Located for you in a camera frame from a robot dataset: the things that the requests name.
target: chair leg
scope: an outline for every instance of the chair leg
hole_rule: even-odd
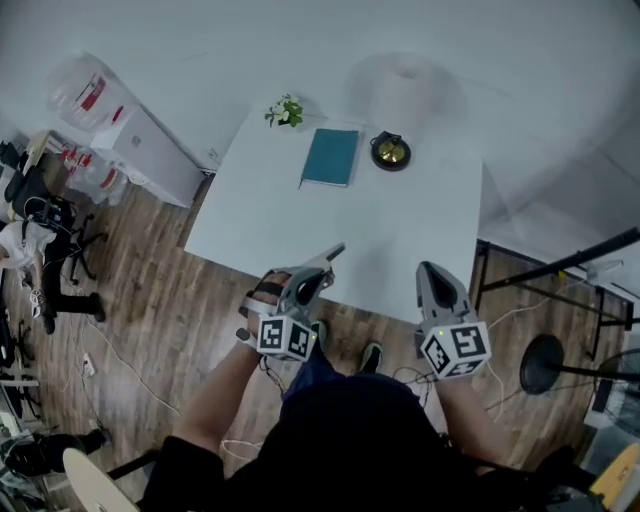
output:
[[[79,258],[78,254],[74,254],[73,257],[71,258],[71,273],[69,274],[69,280],[71,281],[73,286],[78,286],[78,284],[80,283],[80,281],[78,281],[75,277],[73,277],[73,275],[76,273],[76,265],[78,264],[78,258]]]
[[[80,265],[82,265],[82,268],[84,269],[85,273],[87,274],[87,277],[92,281],[95,281],[96,275],[92,274],[91,271],[89,270],[89,265],[87,265],[87,260],[84,258],[84,254],[80,253],[77,256],[78,256],[77,259],[80,262]]]
[[[78,229],[75,229],[73,232],[80,233],[79,238],[83,238],[84,232],[87,230],[87,226],[89,225],[89,221],[93,219],[95,219],[95,215],[93,215],[93,213],[87,215],[82,221],[82,226],[80,226]]]
[[[20,322],[18,322],[18,340],[16,342],[16,346],[18,347],[19,357],[22,360],[22,366],[24,366],[25,368],[29,368],[29,361],[35,361],[35,359],[31,357],[27,352],[27,346],[25,344],[27,334],[31,332],[31,327],[27,327],[27,329],[23,332],[23,325],[24,320],[20,320]]]
[[[27,402],[27,405],[29,406],[29,409],[31,409],[31,413],[35,416],[35,418],[37,420],[39,420],[40,419],[40,415],[33,408],[33,404],[37,405],[38,407],[42,407],[42,404],[40,402],[37,402],[31,396],[31,393],[29,393],[28,389],[24,389],[24,388],[23,388],[23,393],[22,393],[22,399]]]
[[[81,241],[78,241],[78,245],[82,250],[84,250],[96,240],[102,240],[103,242],[106,242],[108,238],[109,235],[107,233],[98,233],[97,235],[90,236],[86,240],[83,239]]]

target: table leg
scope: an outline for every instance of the table leg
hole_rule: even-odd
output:
[[[111,471],[107,472],[107,475],[109,475],[112,480],[122,478],[123,476],[134,472],[136,469],[140,469],[150,462],[154,462],[158,458],[159,453],[160,452],[158,452],[158,450],[149,450],[137,459],[134,459],[131,462],[127,462],[122,466],[112,469]]]

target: black office chair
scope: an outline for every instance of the black office chair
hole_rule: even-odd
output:
[[[98,233],[85,238],[87,225],[94,219],[93,214],[87,215],[79,228],[73,226],[77,219],[74,204],[67,199],[54,196],[49,192],[42,170],[32,166],[26,174],[16,172],[7,185],[4,192],[5,201],[11,204],[11,208],[20,217],[30,222],[36,222],[56,233],[65,232],[70,236],[69,255],[71,260],[70,281],[78,284],[74,278],[76,265],[82,265],[89,279],[96,279],[96,275],[89,270],[89,265],[84,256],[84,251],[96,240],[106,241],[107,233]]]

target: blue jeans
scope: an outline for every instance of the blue jeans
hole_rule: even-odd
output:
[[[387,382],[392,386],[401,386],[407,392],[412,393],[412,391],[402,382],[392,379],[391,377],[387,377],[386,375],[380,375],[378,373],[359,373],[357,377]],[[311,352],[309,360],[300,367],[298,374],[295,379],[293,379],[289,389],[287,389],[285,394],[282,395],[282,401],[286,402],[295,393],[304,388],[322,384],[323,382],[329,382],[331,380],[348,378],[353,377],[347,377],[346,375],[342,375],[335,371],[329,360],[322,352],[322,349],[318,344],[316,344]]]

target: black boot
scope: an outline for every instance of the black boot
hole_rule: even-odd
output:
[[[95,313],[93,314],[93,318],[96,319],[96,322],[102,323],[107,319],[107,314],[104,312],[104,308],[102,307],[102,300],[100,299],[100,295],[97,293],[92,293],[89,295],[89,298],[95,304]]]

